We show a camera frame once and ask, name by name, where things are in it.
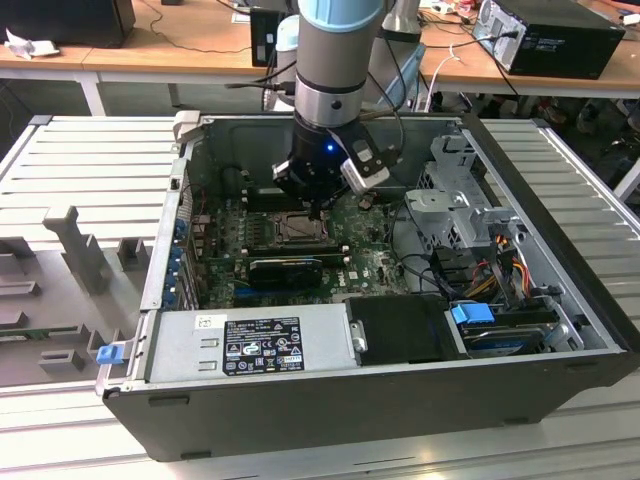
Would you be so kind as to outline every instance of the white cable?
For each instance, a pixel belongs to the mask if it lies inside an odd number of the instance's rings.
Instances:
[[[485,40],[495,40],[495,39],[496,39],[496,37],[494,37],[493,35],[490,35],[488,37],[478,38],[473,43],[464,42],[464,43],[452,43],[451,45],[449,45],[449,56],[447,58],[443,59],[440,62],[440,65],[438,65],[438,68],[436,68],[436,71],[433,72],[433,78],[431,79],[431,85],[429,86],[429,91],[427,92],[428,98],[427,98],[427,105],[425,106],[425,109],[424,109],[425,113],[429,113],[431,111],[431,99],[433,98],[433,87],[436,84],[436,78],[438,78],[438,73],[440,73],[440,69],[449,60],[457,60],[458,62],[462,61],[462,59],[460,57],[458,57],[455,53],[453,53],[453,49],[456,48],[456,47],[463,47],[463,46],[466,46],[466,45],[473,45],[475,43],[480,43],[480,42],[483,42]]]
[[[462,61],[462,59],[460,57],[458,57],[455,53],[453,53],[453,43],[451,45],[449,45],[449,56],[447,58],[444,58],[440,62],[440,65],[438,65],[438,68],[436,68],[436,71],[433,72],[433,78],[431,79],[431,85],[429,85],[429,93],[428,93],[428,98],[427,98],[427,105],[426,105],[425,110],[424,110],[426,113],[429,113],[431,111],[431,100],[433,99],[433,87],[436,84],[436,79],[438,78],[438,73],[440,73],[440,69],[449,60],[457,60],[458,62]]]

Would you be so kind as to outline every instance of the red wire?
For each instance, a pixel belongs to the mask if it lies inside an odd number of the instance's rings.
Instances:
[[[471,279],[473,280],[471,282],[471,285],[474,285],[476,283],[476,276],[478,275],[478,272],[480,271],[480,269],[482,267],[486,267],[487,265],[489,265],[489,262],[480,262],[478,264],[478,266],[475,268],[475,270],[473,271],[473,275],[471,276]]]

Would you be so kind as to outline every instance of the motherboard chip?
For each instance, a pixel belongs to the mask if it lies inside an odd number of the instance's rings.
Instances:
[[[274,218],[278,243],[323,243],[327,239],[324,220],[309,220],[305,213],[290,213]]]

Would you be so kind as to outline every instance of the sticker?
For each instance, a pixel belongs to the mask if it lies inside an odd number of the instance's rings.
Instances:
[[[196,324],[193,328],[196,330],[203,330],[205,328],[224,328],[226,321],[226,315],[196,315]]]
[[[226,320],[226,315],[202,317],[225,317]],[[224,322],[222,371],[226,375],[300,370],[304,370],[304,353],[298,317]]]

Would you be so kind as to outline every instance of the yellow wire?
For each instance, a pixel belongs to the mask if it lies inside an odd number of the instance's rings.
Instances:
[[[488,280],[485,280],[484,283],[482,283],[481,285],[478,285],[478,287],[476,287],[471,292],[469,292],[467,294],[467,297],[473,297],[475,295],[478,295],[479,293],[482,293],[483,290],[491,287],[495,283],[495,281],[496,281],[496,277],[491,277]]]
[[[526,287],[525,287],[525,281],[526,281],[527,277],[526,277],[526,274],[524,273],[524,267],[522,265],[520,265],[519,263],[514,263],[513,266],[520,271],[520,277],[522,278],[522,282],[521,282],[520,286],[522,287],[522,292],[525,295],[528,295],[528,292],[527,292]]]

